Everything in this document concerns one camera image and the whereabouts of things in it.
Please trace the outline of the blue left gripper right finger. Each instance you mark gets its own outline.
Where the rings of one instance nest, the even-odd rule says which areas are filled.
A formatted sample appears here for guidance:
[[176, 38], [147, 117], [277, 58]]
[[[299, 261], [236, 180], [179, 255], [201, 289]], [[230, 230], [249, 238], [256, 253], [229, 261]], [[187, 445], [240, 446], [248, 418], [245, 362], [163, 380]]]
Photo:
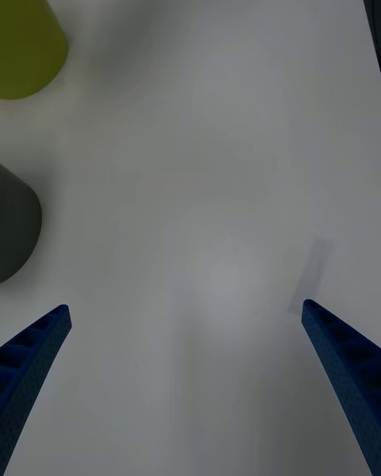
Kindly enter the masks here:
[[303, 302], [301, 321], [369, 470], [381, 474], [380, 348], [315, 301]]

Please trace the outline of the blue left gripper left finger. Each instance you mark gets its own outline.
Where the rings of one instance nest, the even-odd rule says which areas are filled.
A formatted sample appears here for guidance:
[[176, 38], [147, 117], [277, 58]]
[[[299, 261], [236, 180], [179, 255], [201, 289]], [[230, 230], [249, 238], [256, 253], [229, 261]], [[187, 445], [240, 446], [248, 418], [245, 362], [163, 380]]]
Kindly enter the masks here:
[[71, 331], [67, 305], [42, 316], [0, 349], [0, 472], [8, 466], [59, 350]]

